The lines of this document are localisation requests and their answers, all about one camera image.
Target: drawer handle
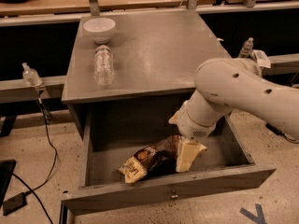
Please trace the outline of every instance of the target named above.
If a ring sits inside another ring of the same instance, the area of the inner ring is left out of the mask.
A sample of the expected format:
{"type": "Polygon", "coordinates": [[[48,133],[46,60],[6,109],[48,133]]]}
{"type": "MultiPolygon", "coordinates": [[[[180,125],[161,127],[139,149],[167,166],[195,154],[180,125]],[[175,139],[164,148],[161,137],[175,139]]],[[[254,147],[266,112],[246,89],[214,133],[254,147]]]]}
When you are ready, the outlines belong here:
{"type": "Polygon", "coordinates": [[[176,192],[175,192],[173,189],[171,189],[171,192],[172,192],[172,195],[171,195],[170,199],[171,199],[171,200],[175,200],[175,199],[177,199],[177,198],[178,198],[178,195],[176,194],[176,192]]]}

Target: plastic water bottle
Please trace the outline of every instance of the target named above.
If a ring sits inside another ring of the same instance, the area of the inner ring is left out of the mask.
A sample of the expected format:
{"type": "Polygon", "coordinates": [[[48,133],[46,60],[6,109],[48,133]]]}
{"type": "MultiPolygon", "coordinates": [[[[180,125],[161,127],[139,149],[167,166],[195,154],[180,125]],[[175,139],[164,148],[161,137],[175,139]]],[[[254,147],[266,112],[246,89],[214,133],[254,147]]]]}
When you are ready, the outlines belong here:
{"type": "Polygon", "coordinates": [[[107,86],[114,79],[113,54],[109,47],[97,47],[94,55],[94,79],[97,84],[107,86]]]}
{"type": "Polygon", "coordinates": [[[252,49],[253,49],[253,38],[250,37],[246,42],[244,42],[238,58],[248,58],[251,54],[252,49]]]}
{"type": "Polygon", "coordinates": [[[30,68],[27,63],[22,63],[21,65],[24,68],[24,71],[22,72],[22,77],[29,86],[37,87],[43,83],[35,69],[30,68]]]}

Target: white bowl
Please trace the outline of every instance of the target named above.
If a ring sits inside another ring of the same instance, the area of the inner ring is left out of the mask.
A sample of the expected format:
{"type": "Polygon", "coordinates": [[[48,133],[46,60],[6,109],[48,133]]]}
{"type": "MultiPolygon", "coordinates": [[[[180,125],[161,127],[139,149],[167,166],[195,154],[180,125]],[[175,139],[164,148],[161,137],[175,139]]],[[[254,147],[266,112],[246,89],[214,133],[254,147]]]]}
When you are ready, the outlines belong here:
{"type": "Polygon", "coordinates": [[[115,22],[108,18],[91,19],[83,24],[83,29],[95,43],[105,44],[114,35],[115,22]]]}

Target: cabinet top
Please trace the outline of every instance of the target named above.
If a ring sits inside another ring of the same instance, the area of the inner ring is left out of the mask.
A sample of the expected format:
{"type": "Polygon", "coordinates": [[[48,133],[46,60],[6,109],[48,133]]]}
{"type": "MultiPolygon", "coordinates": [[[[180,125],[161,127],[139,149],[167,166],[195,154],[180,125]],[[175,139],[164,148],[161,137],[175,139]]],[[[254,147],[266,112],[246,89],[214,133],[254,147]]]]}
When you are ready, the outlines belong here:
{"type": "Polygon", "coordinates": [[[116,33],[106,44],[114,56],[115,78],[108,87],[93,79],[97,48],[84,34],[83,18],[73,47],[62,100],[65,104],[161,95],[194,89],[197,66],[230,57],[199,15],[190,10],[107,16],[116,33]]]}

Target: black cable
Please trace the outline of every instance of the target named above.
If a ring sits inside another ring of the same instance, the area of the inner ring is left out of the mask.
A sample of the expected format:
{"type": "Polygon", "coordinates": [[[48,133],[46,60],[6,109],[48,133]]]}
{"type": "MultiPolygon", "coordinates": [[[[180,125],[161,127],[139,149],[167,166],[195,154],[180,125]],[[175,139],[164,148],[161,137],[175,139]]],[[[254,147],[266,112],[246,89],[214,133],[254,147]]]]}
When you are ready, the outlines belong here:
{"type": "MultiPolygon", "coordinates": [[[[40,189],[41,187],[43,187],[49,180],[50,180],[50,175],[55,167],[55,164],[56,164],[56,161],[57,161],[57,157],[58,157],[58,152],[57,152],[57,149],[56,147],[52,144],[52,142],[50,141],[50,137],[49,137],[49,131],[48,131],[48,124],[47,124],[47,119],[46,119],[46,115],[45,115],[45,111],[44,109],[40,106],[40,110],[43,114],[43,118],[44,118],[44,121],[45,121],[45,127],[46,127],[46,133],[47,133],[47,138],[48,138],[48,141],[49,141],[49,144],[50,146],[54,149],[55,151],[55,156],[54,156],[54,162],[53,162],[53,165],[51,166],[51,169],[50,169],[50,172],[48,174],[48,177],[46,178],[46,180],[39,186],[35,187],[33,190],[38,190],[40,189]]],[[[25,192],[25,196],[29,195],[32,191],[31,190],[28,190],[25,192]]]]}
{"type": "Polygon", "coordinates": [[[293,144],[299,144],[299,140],[289,138],[286,134],[283,134],[282,136],[283,136],[287,141],[289,141],[290,143],[293,143],[293,144]]]}
{"type": "Polygon", "coordinates": [[[281,131],[278,128],[272,126],[271,124],[267,123],[265,125],[265,127],[268,128],[270,131],[272,131],[274,134],[283,137],[285,140],[289,141],[290,143],[299,144],[299,140],[292,139],[292,138],[288,137],[283,131],[281,131]]]}
{"type": "Polygon", "coordinates": [[[46,210],[46,208],[45,208],[45,206],[44,206],[44,204],[40,201],[40,199],[39,199],[39,197],[36,195],[36,193],[19,177],[19,176],[17,176],[17,175],[15,175],[15,174],[12,174],[13,176],[15,176],[17,179],[19,179],[19,181],[20,182],[22,182],[23,183],[23,185],[25,185],[26,186],[26,188],[28,188],[35,196],[36,196],[36,198],[37,198],[37,200],[38,200],[38,202],[40,203],[40,205],[41,205],[41,207],[43,208],[43,210],[44,210],[44,212],[45,212],[45,214],[46,214],[46,216],[47,216],[47,218],[48,218],[48,220],[50,221],[50,223],[51,224],[53,224],[53,222],[52,222],[52,220],[51,220],[51,218],[50,218],[50,216],[49,216],[49,214],[48,214],[48,212],[47,212],[47,210],[46,210]]]}

